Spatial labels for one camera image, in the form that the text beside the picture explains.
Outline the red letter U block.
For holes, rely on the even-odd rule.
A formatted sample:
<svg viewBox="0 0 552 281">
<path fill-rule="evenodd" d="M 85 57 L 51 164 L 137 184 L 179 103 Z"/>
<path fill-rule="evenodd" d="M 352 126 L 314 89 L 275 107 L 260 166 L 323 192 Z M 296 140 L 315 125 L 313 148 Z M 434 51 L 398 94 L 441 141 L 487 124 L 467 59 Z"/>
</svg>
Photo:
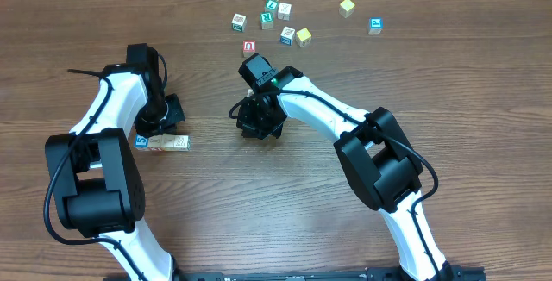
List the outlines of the red letter U block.
<svg viewBox="0 0 552 281">
<path fill-rule="evenodd" d="M 242 54 L 245 58 L 248 58 L 256 53 L 255 41 L 244 41 L 242 43 Z"/>
</svg>

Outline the blue number five block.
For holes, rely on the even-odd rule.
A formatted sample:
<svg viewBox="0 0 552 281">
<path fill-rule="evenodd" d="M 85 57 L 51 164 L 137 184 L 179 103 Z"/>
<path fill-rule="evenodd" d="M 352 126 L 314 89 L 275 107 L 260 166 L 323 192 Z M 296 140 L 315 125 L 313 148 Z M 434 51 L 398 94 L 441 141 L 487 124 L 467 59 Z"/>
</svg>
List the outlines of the blue number five block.
<svg viewBox="0 0 552 281">
<path fill-rule="evenodd" d="M 149 139 L 137 134 L 135 136 L 134 147 L 137 150 L 148 151 L 150 149 Z"/>
</svg>

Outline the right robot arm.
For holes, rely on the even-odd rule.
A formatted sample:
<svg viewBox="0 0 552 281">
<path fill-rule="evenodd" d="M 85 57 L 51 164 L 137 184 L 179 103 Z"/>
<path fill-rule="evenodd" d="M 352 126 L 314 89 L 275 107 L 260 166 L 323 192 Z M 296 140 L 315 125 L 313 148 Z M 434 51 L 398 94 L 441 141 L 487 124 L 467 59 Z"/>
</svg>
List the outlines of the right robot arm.
<svg viewBox="0 0 552 281">
<path fill-rule="evenodd" d="M 403 278 L 450 280 L 451 264 L 438 249 L 423 212 L 420 176 L 435 170 L 417 153 L 394 115 L 382 107 L 357 109 L 318 89 L 300 70 L 272 67 L 258 53 L 238 70 L 250 88 L 229 117 L 245 138 L 279 138 L 286 119 L 297 119 L 327 138 L 354 194 L 384 217 L 397 246 Z"/>
</svg>

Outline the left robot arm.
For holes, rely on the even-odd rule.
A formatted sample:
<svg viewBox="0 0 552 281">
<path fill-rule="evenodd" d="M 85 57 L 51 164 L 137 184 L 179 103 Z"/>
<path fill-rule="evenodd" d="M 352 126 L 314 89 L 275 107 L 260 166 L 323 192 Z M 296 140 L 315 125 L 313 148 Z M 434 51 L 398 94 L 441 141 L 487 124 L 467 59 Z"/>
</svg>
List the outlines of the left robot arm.
<svg viewBox="0 0 552 281">
<path fill-rule="evenodd" d="M 146 139 L 175 134 L 185 120 L 177 95 L 165 93 L 166 62 L 148 44 L 130 44 L 124 63 L 91 75 L 99 90 L 90 108 L 45 144 L 46 230 L 64 245 L 104 246 L 129 280 L 182 280 L 144 218 L 144 186 L 128 142 L 132 130 Z"/>
</svg>

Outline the white zigzag picture block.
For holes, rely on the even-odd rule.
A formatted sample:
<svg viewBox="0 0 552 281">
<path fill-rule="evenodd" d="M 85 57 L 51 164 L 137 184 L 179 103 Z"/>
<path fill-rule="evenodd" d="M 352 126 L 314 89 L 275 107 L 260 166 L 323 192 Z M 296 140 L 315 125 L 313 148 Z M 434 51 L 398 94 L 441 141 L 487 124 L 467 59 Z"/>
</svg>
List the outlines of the white zigzag picture block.
<svg viewBox="0 0 552 281">
<path fill-rule="evenodd" d="M 188 135 L 176 135 L 173 147 L 178 151 L 189 151 L 191 146 L 190 137 Z"/>
</svg>

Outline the white blue edged block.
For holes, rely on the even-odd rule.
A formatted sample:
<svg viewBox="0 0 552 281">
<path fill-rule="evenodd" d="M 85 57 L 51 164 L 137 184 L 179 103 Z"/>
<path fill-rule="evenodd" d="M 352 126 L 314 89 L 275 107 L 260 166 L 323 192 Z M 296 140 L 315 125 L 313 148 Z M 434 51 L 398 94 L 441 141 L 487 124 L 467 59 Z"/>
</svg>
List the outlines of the white blue edged block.
<svg viewBox="0 0 552 281">
<path fill-rule="evenodd" d="M 173 135 L 173 134 L 163 134 L 162 135 L 161 148 L 164 151 L 173 151 L 174 150 L 175 138 L 176 138 L 176 136 Z"/>
</svg>

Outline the white red edged block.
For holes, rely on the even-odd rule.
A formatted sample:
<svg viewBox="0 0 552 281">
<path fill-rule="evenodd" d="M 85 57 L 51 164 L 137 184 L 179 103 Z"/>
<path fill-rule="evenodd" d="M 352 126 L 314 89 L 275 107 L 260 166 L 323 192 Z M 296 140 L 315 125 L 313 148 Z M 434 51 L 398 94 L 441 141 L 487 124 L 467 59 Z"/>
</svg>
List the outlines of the white red edged block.
<svg viewBox="0 0 552 281">
<path fill-rule="evenodd" d="M 153 136 L 147 140 L 147 149 L 150 151 L 162 151 L 163 150 L 163 140 L 162 136 Z"/>
</svg>

